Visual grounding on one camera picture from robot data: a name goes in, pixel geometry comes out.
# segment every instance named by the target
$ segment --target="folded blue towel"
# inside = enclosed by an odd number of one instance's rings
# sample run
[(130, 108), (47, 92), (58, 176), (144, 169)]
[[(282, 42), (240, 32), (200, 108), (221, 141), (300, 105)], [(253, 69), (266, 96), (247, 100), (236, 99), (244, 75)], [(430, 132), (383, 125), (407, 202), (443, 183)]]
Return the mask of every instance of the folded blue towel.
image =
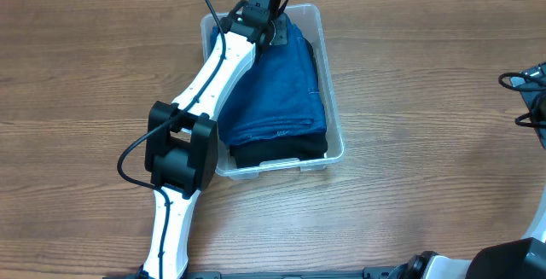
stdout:
[[(218, 30), (212, 31), (212, 47)], [(227, 146), (326, 132), (317, 75), (300, 29), (287, 20), (288, 44), (273, 45), (237, 83), (218, 116)]]

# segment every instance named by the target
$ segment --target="folded black fabric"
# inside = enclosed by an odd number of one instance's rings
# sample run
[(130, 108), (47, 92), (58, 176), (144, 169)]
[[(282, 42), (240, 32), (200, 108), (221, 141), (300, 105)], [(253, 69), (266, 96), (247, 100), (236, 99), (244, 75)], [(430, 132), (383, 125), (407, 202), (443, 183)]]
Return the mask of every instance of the folded black fabric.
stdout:
[(296, 137), (278, 137), (231, 146), (229, 152), (237, 167), (259, 166), (268, 160), (312, 160), (324, 156), (328, 150), (325, 133), (312, 133)]

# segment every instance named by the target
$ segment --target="black device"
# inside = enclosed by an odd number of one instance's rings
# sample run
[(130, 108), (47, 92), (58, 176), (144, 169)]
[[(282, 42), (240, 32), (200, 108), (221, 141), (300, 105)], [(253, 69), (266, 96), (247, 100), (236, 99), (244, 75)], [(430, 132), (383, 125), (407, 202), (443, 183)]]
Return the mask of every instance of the black device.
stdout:
[[(212, 180), (218, 163), (218, 128), (203, 113), (194, 116), (178, 109), (177, 104), (157, 101), (148, 116), (148, 131), (176, 119), (170, 127), (156, 131), (148, 138), (144, 167), (152, 173), (151, 183), (161, 187), (170, 184), (190, 197), (204, 190)], [(182, 128), (191, 130), (189, 142), (171, 136)]]
[[(504, 81), (505, 78), (510, 79), (510, 84)], [(515, 124), (535, 129), (540, 143), (546, 148), (546, 62), (520, 73), (504, 73), (498, 82), (521, 94), (529, 113), (517, 117)]]
[[(247, 37), (251, 44), (257, 44), (256, 61), (258, 61), (275, 37), (274, 22), (284, 13), (287, 3), (288, 0), (285, 0), (282, 6), (279, 6), (281, 0), (241, 0), (228, 13), (228, 16), (220, 21), (222, 30), (237, 33)], [(242, 9), (241, 14), (238, 14), (237, 11), (240, 9)]]
[(513, 241), (480, 251), (466, 279), (546, 278), (546, 244), (534, 238)]

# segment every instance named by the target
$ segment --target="transparent storage box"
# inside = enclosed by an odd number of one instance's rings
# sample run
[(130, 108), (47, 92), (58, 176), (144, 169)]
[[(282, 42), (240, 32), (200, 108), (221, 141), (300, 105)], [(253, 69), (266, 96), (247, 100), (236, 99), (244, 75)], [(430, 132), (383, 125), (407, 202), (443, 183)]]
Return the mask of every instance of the transparent storage box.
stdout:
[[(299, 167), (301, 171), (313, 171), (324, 169), (327, 165), (342, 160), (345, 153), (345, 143), (341, 134), (340, 116), (335, 101), (334, 87), (330, 78), (330, 68), (328, 66), (328, 57), (326, 56), (326, 46), (324, 45), (324, 36), (322, 34), (321, 15), (317, 6), (312, 4), (300, 4), (288, 6), (285, 13), (290, 20), (298, 26), (304, 34), (304, 37), (313, 46), (315, 58), (317, 60), (318, 87), (322, 104), (324, 105), (328, 141), (328, 151), (321, 159), (314, 160), (272, 160), (262, 162), (259, 166), (237, 168), (235, 159), (229, 155), (229, 150), (225, 144), (218, 140), (218, 165), (216, 173), (223, 177), (230, 177), (234, 180), (255, 178), (262, 171), (273, 171), (279, 169)], [(225, 17), (227, 13), (218, 14), (219, 18)], [(207, 15), (201, 21), (201, 36), (203, 41), (203, 58), (206, 61), (211, 53), (211, 33), (212, 28), (216, 26), (212, 15)]]

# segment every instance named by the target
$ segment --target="black bracket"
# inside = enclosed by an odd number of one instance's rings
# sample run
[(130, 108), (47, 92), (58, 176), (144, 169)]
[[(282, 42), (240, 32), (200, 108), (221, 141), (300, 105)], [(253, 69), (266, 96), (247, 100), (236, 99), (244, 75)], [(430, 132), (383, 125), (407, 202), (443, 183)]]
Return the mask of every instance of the black bracket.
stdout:
[(395, 268), (393, 266), (366, 267), (362, 271), (363, 279), (388, 279)]
[(243, 0), (222, 18), (224, 32), (234, 32), (247, 38), (251, 44), (256, 44), (258, 52), (256, 61), (269, 48), (276, 34), (277, 19), (286, 7), (286, 2), (279, 8), (281, 0)]
[(275, 26), (275, 35), (271, 40), (270, 45), (284, 45), (288, 44), (288, 16), (287, 14), (281, 14), (273, 20)]
[[(175, 117), (177, 122), (148, 139), (144, 166), (152, 172), (152, 184), (169, 184), (189, 198), (197, 189), (206, 189), (214, 175), (218, 163), (218, 128), (216, 121), (205, 113), (198, 117), (181, 111), (177, 104), (157, 101), (148, 116), (148, 131)], [(178, 133), (182, 128), (191, 130), (189, 142), (171, 136), (171, 132)]]
[[(531, 67), (521, 72), (522, 74), (538, 78), (542, 81), (546, 81), (546, 62), (543, 62), (535, 67)], [(525, 82), (524, 84), (517, 84), (518, 87), (538, 87), (537, 83), (534, 82)], [(546, 102), (543, 102), (543, 105), (538, 108), (533, 107), (533, 102), (539, 96), (540, 91), (521, 91), (521, 97), (529, 109), (530, 119), (532, 123), (540, 123), (546, 121)], [(538, 139), (540, 140), (543, 148), (546, 148), (546, 129), (536, 128), (535, 132), (537, 133)]]

